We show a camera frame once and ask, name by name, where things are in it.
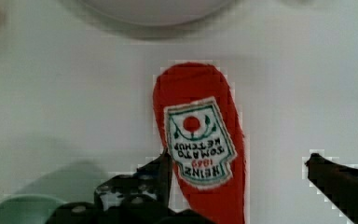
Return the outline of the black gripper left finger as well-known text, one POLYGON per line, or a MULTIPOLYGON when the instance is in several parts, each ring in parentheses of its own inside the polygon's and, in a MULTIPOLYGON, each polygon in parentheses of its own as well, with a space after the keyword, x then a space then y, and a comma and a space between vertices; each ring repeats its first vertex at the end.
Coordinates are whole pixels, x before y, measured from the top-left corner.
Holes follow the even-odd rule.
POLYGON ((45 224, 215 224, 191 209, 170 209, 171 183, 172 157, 164 151, 134 174, 102 183, 92 203, 59 206, 45 224))

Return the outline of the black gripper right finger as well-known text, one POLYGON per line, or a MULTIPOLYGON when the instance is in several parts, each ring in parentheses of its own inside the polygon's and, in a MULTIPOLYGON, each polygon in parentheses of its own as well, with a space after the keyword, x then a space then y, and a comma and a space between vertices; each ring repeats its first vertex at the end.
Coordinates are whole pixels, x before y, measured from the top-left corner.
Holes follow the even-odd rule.
POLYGON ((358 224, 358 169, 312 153, 305 162, 308 180, 351 222, 358 224))

